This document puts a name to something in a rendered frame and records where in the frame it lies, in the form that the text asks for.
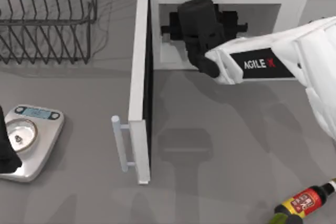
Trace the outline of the grey cabinet door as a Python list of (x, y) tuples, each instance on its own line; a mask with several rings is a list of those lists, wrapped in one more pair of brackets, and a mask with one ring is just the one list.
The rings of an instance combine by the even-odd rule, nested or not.
[(151, 180), (153, 47), (150, 0), (137, 0), (128, 122), (137, 181)]

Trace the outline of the silver kitchen scale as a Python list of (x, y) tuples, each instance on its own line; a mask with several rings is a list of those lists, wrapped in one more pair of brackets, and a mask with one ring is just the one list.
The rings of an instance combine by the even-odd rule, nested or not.
[(47, 163), (65, 116), (59, 110), (19, 104), (5, 115), (4, 121), (9, 141), (22, 165), (13, 173), (0, 173), (0, 179), (32, 182)]

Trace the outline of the green bottle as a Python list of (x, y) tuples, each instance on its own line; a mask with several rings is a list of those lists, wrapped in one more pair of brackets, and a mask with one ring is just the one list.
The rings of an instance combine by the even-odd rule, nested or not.
[(303, 219), (298, 215), (276, 213), (268, 224), (303, 224)]

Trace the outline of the grey cabinet with dark inside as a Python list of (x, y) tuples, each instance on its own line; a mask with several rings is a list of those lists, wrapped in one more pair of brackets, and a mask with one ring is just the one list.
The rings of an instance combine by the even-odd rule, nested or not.
[[(150, 0), (153, 40), (153, 61), (156, 70), (188, 70), (184, 43), (170, 42), (161, 35), (161, 26), (168, 24), (170, 11), (189, 0)], [(212, 0), (221, 11), (234, 10), (239, 22), (247, 23), (248, 30), (240, 37), (276, 33), (298, 26), (306, 0)]]

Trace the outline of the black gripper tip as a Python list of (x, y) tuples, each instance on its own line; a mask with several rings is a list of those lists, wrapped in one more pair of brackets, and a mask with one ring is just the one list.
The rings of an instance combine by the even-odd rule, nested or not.
[(22, 161), (11, 146), (4, 112), (0, 106), (0, 174), (14, 173), (21, 166)]

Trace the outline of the dark bottle with red label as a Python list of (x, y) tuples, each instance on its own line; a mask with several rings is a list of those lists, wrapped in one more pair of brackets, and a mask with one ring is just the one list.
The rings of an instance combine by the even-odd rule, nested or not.
[(274, 213), (281, 213), (286, 216), (292, 214), (305, 218), (321, 208), (334, 193), (336, 193), (336, 178), (321, 186), (313, 185), (295, 194), (277, 205)]

